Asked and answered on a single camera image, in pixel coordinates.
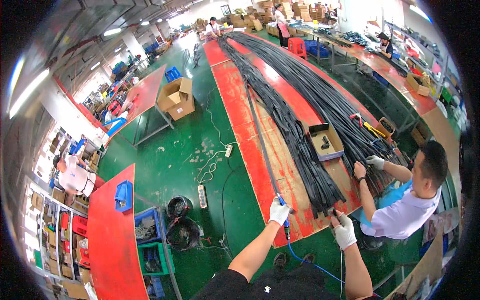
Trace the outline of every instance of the hand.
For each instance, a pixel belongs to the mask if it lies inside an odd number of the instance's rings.
[[[361,164],[361,162],[356,161],[353,169],[353,173],[355,174],[355,177],[357,179],[365,177],[365,174],[367,171],[365,170],[365,167]]]
[[[376,155],[372,155],[372,156],[367,157],[367,164],[374,165],[375,168],[377,168],[379,170],[384,169],[384,162],[385,162],[385,160],[383,158],[379,158]]]
[[[288,217],[289,210],[290,208],[288,205],[280,204],[278,197],[273,198],[272,205],[270,206],[270,219],[268,222],[275,221],[282,226]]]
[[[334,237],[340,248],[345,251],[346,248],[357,242],[355,231],[353,230],[352,220],[344,213],[336,217],[332,217],[332,225],[334,228]]]

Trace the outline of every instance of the woman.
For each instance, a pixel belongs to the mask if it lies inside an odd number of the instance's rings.
[[[205,35],[207,41],[214,40],[217,36],[220,36],[220,29],[218,23],[216,22],[216,17],[210,18],[210,23],[205,27]]]
[[[288,38],[290,37],[290,33],[288,33],[287,29],[287,21],[282,14],[283,6],[282,4],[278,3],[275,4],[275,21],[276,27],[278,28],[278,37],[280,39],[280,46],[288,47]]]
[[[393,54],[393,46],[392,42],[388,38],[388,36],[381,32],[378,35],[378,38],[381,40],[380,47],[378,47],[377,51],[385,55],[388,59],[392,59],[392,54]]]

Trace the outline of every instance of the green plastic crate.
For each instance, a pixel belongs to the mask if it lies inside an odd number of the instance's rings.
[[[159,254],[159,257],[160,257],[160,265],[162,267],[162,272],[157,272],[157,273],[148,273],[147,272],[147,270],[145,269],[144,248],[155,248],[155,250],[158,251],[158,254]],[[168,256],[169,256],[170,262],[172,264],[173,273],[175,273],[175,266],[173,265],[172,252],[170,250],[170,245],[167,245],[167,249],[168,249]],[[145,245],[138,245],[137,250],[138,250],[138,258],[140,260],[140,267],[142,269],[142,274],[143,275],[166,275],[166,274],[169,273],[168,268],[167,268],[167,260],[165,259],[165,255],[163,254],[162,243],[154,242],[154,243],[149,243],[149,244],[145,244]]]

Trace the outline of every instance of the red plastic stool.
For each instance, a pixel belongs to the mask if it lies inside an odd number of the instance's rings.
[[[90,267],[90,257],[88,255],[88,249],[80,248],[80,258],[77,257],[78,263]]]
[[[81,216],[74,216],[72,230],[87,238],[87,219]]]
[[[293,54],[304,57],[307,60],[307,50],[305,49],[305,42],[299,37],[291,37],[288,39],[288,50]]]

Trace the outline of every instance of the window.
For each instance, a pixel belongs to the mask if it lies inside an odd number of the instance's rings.
[[[222,9],[223,16],[225,17],[232,13],[230,11],[230,7],[228,6],[228,4],[224,6],[220,6],[220,8]]]

